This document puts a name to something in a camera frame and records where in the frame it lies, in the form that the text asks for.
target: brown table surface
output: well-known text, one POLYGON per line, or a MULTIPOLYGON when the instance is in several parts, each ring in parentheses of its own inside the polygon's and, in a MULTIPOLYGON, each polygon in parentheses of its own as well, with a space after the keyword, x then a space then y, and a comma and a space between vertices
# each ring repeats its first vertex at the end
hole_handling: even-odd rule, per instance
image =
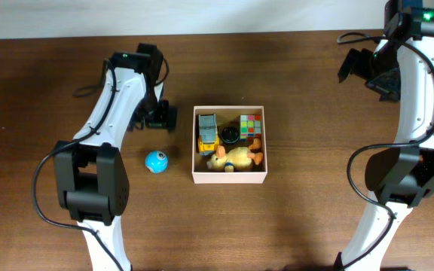
MULTIPOLYGON (((72 98, 96 83, 102 59, 139 42, 170 63, 165 97, 179 108, 177 130, 127 133, 130 179, 123 216, 133 268, 265 270, 331 265, 350 241, 365 202, 347 183, 349 156, 392 142, 399 104, 378 102, 364 81, 336 76, 351 47, 342 32, 55 38, 0 41, 0 270, 91 268, 81 232, 44 223, 30 196, 39 160, 82 127, 99 97, 72 98), (268 169, 264 184, 195 185, 191 177, 195 105, 263 105, 268 169), (145 155, 162 150, 167 171, 151 174, 145 155)), ((363 154, 354 165, 359 187, 363 154)), ((52 163, 38 198, 45 213, 73 223, 58 204, 52 163)), ((398 230, 383 266, 434 270, 434 196, 398 230)))

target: open box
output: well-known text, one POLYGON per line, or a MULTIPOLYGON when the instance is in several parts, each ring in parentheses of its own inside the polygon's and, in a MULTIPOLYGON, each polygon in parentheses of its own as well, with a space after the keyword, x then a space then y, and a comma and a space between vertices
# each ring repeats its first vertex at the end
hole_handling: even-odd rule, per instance
MULTIPOLYGON (((267 175, 267 151, 265 138, 264 107, 262 106, 195 106, 194 107, 194 133, 192 140, 192 176, 195 184, 262 184, 267 175), (251 172, 214 172, 207 167, 210 156, 198 153, 198 115, 215 114, 219 131, 225 126, 239 126, 240 115, 261 115, 261 141, 264 160, 254 165, 251 172)), ((225 150, 249 146, 250 142, 238 142, 235 145, 226 145, 221 141, 225 150)))

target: blue ball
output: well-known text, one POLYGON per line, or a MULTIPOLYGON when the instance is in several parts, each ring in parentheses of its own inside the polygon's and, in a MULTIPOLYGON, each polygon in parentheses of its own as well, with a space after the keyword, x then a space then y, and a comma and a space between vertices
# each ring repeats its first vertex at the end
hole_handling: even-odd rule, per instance
POLYGON ((167 169, 169 158, 161 151, 152 151, 147 155, 145 165, 152 173, 160 173, 167 169))

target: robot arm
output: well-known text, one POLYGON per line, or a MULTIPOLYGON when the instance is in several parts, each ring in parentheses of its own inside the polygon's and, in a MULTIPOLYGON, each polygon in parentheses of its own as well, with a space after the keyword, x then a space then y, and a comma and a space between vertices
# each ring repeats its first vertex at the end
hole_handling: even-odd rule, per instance
MULTIPOLYGON (((433 17, 434 10, 423 9, 420 1, 389 1, 385 36, 417 48, 434 66, 433 17)), ((434 80, 427 64, 413 51, 384 40, 374 53, 352 49, 338 74, 340 81, 349 73, 366 79, 366 86, 381 94, 381 101, 401 100, 395 143, 416 142, 432 128, 434 80)), ((335 269, 380 269, 398 226, 413 207, 434 193, 434 134, 418 146, 390 148, 373 155, 366 166, 365 182, 368 197, 389 207, 396 218, 390 221, 387 210, 367 203, 354 237, 336 259, 335 269), (392 224, 385 233, 388 223, 392 224), (381 242, 369 251, 382 235, 381 242), (349 265, 362 255, 361 260, 349 265)))
MULTIPOLYGON (((156 83, 163 60, 157 47, 149 44, 140 44, 136 53, 114 53, 102 94, 74 141, 92 130, 94 134, 53 159, 61 207, 69 210, 78 226, 98 234, 123 270, 131 270, 121 231, 130 187, 120 155, 121 143, 136 123, 141 123, 141 128, 175 127, 176 108, 160 100, 164 85, 156 83), (100 121, 101 126, 95 130, 100 121), (84 172, 89 164, 96 164, 96 173, 84 172)), ((58 142, 55 149, 67 144, 58 142)), ((93 270, 119 269, 92 233, 84 231, 84 236, 93 270)))

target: yellow duck toy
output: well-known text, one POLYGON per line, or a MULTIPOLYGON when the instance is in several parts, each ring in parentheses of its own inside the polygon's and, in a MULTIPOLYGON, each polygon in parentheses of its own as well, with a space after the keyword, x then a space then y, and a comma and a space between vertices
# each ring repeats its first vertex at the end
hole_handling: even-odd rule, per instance
POLYGON ((215 171, 234 172, 234 170, 245 172, 252 169, 252 161, 256 165, 262 163, 264 154, 259 152, 254 154, 252 151, 259 150, 261 148, 261 140, 254 139, 254 142, 249 147, 238 147, 225 153, 223 146, 218 146, 215 154, 212 155, 207 166, 209 169, 215 171))

